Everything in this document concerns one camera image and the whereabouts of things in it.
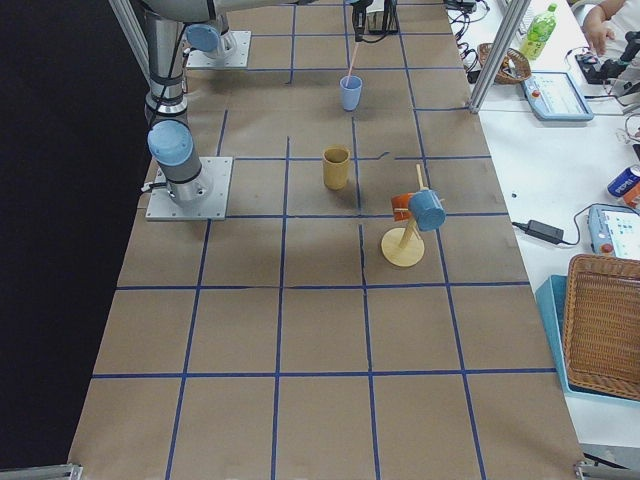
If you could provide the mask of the person's hand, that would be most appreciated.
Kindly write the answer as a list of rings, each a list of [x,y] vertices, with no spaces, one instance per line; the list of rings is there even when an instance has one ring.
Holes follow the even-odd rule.
[[[606,25],[609,19],[610,14],[599,4],[589,11],[583,22],[582,30],[587,43],[598,55],[604,55],[607,42],[615,39],[614,31]]]

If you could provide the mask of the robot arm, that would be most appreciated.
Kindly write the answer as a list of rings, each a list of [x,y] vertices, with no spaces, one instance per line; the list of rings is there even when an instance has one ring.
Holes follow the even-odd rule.
[[[188,126],[183,93],[182,41],[212,60],[229,51],[226,15],[276,1],[142,1],[143,34],[147,41],[150,91],[146,97],[147,143],[166,181],[170,199],[185,205],[209,194],[213,181],[203,173]]]
[[[214,60],[229,57],[237,46],[231,32],[222,34],[215,26],[206,23],[189,25],[186,28],[186,38],[192,48]]]

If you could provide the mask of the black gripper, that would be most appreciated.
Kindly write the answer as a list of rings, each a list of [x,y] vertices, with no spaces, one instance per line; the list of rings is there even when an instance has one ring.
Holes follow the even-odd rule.
[[[352,7],[354,42],[364,40],[367,9],[372,3],[372,0],[352,0],[349,2]]]

